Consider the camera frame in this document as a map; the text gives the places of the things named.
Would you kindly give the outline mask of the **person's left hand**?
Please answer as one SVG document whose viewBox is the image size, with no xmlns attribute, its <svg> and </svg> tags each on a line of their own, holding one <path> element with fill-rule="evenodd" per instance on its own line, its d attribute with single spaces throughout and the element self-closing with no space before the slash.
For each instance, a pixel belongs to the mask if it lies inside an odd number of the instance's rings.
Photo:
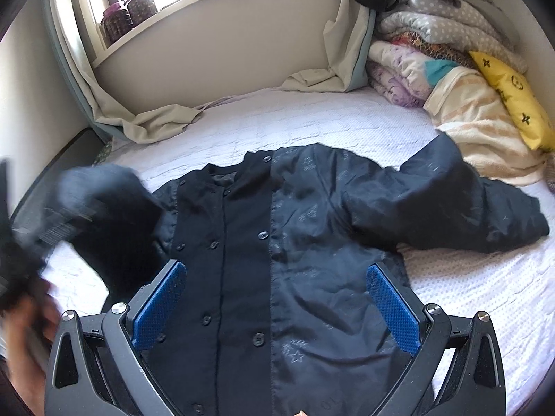
<svg viewBox="0 0 555 416">
<path fill-rule="evenodd" d="M 60 312 L 56 300 L 50 295 L 50 288 L 51 284 L 41 279 L 41 304 L 25 294 L 3 316 L 9 380 L 34 415 L 44 415 L 46 373 L 31 355 L 27 335 L 35 320 L 41 319 L 44 322 L 43 336 L 54 341 Z"/>
</svg>

